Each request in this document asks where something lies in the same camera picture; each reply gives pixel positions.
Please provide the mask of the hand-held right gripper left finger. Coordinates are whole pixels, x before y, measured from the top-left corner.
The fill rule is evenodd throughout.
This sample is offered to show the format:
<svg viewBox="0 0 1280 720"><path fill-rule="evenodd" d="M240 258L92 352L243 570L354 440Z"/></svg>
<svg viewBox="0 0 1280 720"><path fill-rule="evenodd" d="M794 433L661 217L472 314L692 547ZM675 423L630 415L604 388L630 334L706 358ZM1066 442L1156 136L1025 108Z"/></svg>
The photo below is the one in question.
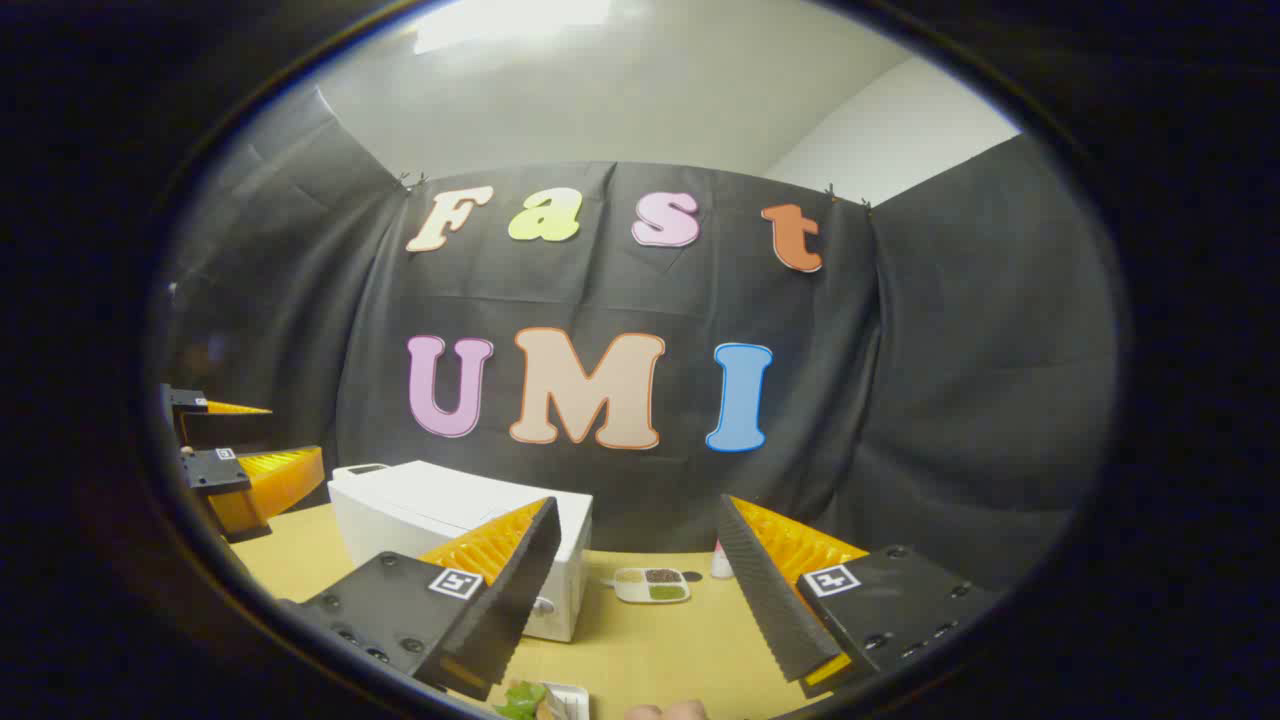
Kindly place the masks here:
<svg viewBox="0 0 1280 720"><path fill-rule="evenodd" d="M504 679L559 546L558 503L543 497L419 556L375 553L285 607L416 682L485 700Z"/></svg>

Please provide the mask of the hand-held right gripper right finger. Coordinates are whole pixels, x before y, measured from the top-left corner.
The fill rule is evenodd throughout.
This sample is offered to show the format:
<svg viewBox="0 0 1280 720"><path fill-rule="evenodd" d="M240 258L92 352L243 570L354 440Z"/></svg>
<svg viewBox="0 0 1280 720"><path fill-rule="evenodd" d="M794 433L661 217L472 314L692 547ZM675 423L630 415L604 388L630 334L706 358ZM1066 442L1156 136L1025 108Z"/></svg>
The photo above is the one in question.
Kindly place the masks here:
<svg viewBox="0 0 1280 720"><path fill-rule="evenodd" d="M860 550L731 495L717 530L777 666L808 698L920 662L997 601L914 548Z"/></svg>

